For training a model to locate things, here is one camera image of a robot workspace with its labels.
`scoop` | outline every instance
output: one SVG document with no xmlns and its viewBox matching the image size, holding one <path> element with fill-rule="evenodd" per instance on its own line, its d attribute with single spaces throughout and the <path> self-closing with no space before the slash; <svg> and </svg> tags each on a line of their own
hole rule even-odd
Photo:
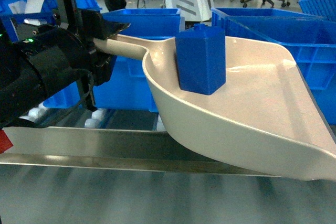
<svg viewBox="0 0 336 224">
<path fill-rule="evenodd" d="M 174 38 L 94 42 L 106 53 L 143 59 L 166 130 L 190 150 L 267 174 L 336 180 L 335 136 L 283 46 L 226 37 L 226 84 L 202 95 L 180 89 Z"/>
</svg>

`floor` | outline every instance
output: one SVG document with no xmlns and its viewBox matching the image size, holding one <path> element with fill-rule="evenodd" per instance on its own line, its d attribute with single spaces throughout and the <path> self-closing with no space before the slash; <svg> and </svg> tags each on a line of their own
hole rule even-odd
<svg viewBox="0 0 336 224">
<path fill-rule="evenodd" d="M 148 8 L 162 3 L 146 0 Z M 215 0 L 215 6 L 241 3 Z M 135 7 L 128 0 L 127 8 Z M 286 9 L 300 11 L 296 1 Z M 3 224 L 335 223 L 336 183 L 0 165 L 0 216 Z"/>
</svg>

